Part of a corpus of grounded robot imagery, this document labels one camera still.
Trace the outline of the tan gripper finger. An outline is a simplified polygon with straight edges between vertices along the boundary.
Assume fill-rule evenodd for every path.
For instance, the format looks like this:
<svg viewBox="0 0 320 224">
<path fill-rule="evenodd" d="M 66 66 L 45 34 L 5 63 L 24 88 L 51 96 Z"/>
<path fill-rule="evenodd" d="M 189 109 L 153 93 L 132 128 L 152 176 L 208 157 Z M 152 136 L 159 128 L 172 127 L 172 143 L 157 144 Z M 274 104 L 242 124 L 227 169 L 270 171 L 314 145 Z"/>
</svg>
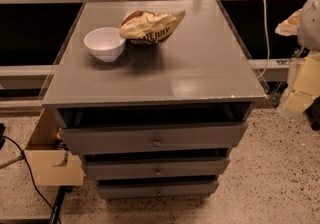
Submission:
<svg viewBox="0 0 320 224">
<path fill-rule="evenodd" d="M 320 52 L 311 52 L 298 63 L 298 71 L 284 108 L 303 113 L 320 97 Z"/>
<path fill-rule="evenodd" d="M 277 25 L 275 33 L 282 36 L 296 36 L 301 13 L 301 9 L 292 13 L 286 20 Z"/>
</svg>

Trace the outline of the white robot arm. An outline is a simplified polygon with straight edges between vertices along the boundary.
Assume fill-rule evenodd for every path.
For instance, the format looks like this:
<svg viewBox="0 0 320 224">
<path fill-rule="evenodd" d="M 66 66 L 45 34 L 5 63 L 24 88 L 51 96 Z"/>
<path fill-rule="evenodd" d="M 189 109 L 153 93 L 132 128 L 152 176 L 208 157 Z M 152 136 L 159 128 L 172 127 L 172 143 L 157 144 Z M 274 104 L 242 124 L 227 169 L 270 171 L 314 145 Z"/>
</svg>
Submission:
<svg viewBox="0 0 320 224">
<path fill-rule="evenodd" d="M 309 50 L 303 59 L 291 61 L 288 87 L 278 107 L 280 115 L 294 117 L 320 97 L 320 0 L 307 0 L 301 9 L 279 23 L 275 32 L 282 36 L 296 35 L 298 44 Z"/>
</svg>

